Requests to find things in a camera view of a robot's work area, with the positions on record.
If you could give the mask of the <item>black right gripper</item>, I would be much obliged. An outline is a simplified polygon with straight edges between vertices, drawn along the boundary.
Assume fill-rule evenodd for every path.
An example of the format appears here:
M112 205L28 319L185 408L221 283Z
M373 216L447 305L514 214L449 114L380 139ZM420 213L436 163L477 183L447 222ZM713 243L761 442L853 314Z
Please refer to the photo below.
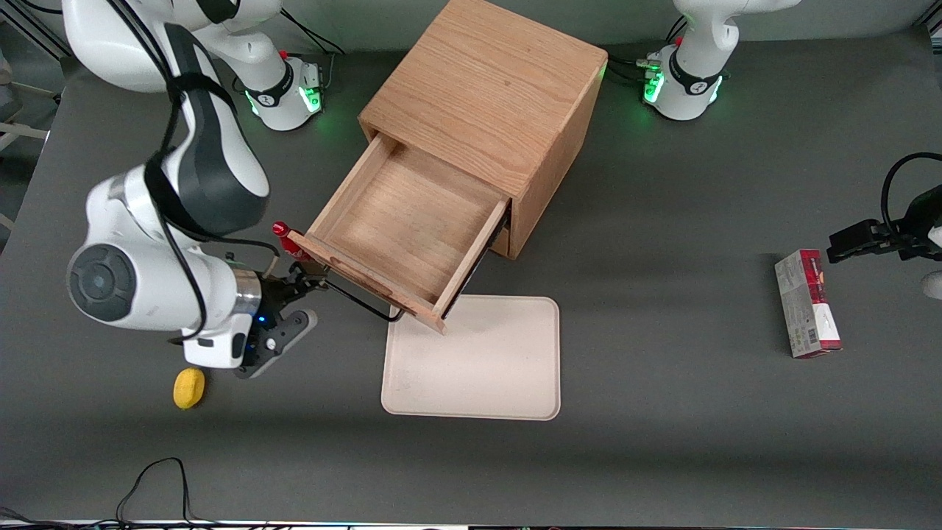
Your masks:
M274 348L287 348L296 333L280 312L295 298L329 291L326 267L319 262L293 262L286 276L259 274L257 278L261 285L261 302L252 321L252 348L268 348L266 343L272 334Z

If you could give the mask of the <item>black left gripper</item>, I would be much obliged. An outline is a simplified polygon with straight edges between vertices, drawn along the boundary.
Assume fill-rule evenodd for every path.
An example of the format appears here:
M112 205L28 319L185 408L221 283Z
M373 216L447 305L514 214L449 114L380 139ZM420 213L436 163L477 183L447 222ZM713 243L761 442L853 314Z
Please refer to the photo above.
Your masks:
M941 261L940 244L931 239L932 229L940 227L941 187L919 194L908 205L904 217L893 221L890 218L889 187L885 185L880 195L882 221L888 229L891 247L902 261L925 258ZM826 251L828 261L837 264L854 256L885 254L885 226L874 219L862 220L835 232L829 237Z

